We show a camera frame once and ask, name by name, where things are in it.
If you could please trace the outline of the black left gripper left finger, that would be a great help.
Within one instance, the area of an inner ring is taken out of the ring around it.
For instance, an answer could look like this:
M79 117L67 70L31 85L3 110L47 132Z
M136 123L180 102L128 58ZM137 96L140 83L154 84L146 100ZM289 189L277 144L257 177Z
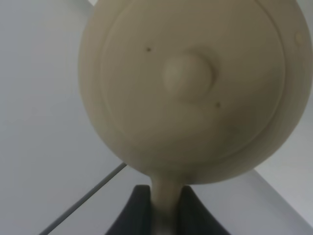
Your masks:
M151 222L150 187L148 185L137 185L106 235L150 235L152 230Z

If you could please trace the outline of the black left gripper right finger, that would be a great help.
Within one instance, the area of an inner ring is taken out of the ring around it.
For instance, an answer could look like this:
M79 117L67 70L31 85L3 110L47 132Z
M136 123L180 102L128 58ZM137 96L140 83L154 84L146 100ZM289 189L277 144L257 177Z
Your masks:
M190 186L181 191L177 208L178 235L229 235Z

